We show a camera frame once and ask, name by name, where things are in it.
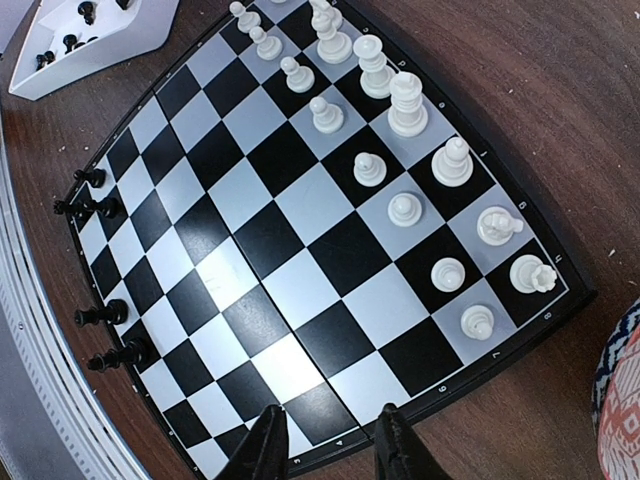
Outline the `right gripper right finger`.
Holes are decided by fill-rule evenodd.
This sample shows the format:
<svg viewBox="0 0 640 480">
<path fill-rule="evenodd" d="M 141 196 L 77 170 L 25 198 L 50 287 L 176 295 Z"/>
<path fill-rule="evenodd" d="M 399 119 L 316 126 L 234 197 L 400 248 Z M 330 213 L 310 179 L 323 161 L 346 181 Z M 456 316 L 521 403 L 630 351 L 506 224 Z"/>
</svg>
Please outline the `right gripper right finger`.
<svg viewBox="0 0 640 480">
<path fill-rule="evenodd" d="M 376 420 L 374 444 L 377 479 L 450 478 L 393 403 L 385 404 Z"/>
</svg>

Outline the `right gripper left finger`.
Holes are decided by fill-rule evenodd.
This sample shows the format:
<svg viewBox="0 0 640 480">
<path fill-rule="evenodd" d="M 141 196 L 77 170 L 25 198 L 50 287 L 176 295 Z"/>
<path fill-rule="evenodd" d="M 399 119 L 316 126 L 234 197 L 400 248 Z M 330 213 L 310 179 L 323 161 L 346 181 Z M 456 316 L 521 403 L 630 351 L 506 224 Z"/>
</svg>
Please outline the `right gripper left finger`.
<svg viewBox="0 0 640 480">
<path fill-rule="evenodd" d="M 215 480 L 287 479 L 288 458 L 286 413 L 279 405 L 268 405 Z"/>
</svg>

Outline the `black chess piece king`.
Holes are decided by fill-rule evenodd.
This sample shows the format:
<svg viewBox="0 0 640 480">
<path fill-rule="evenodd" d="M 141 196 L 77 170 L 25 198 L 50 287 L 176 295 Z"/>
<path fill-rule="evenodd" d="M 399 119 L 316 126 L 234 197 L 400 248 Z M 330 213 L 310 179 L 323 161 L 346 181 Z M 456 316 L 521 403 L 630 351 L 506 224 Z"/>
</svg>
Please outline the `black chess piece king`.
<svg viewBox="0 0 640 480">
<path fill-rule="evenodd" d="M 129 340 L 120 349 L 109 349 L 104 354 L 95 354 L 87 362 L 91 371 L 104 373 L 108 369 L 117 369 L 121 364 L 139 365 L 148 360 L 149 346 L 142 338 Z"/>
</svg>

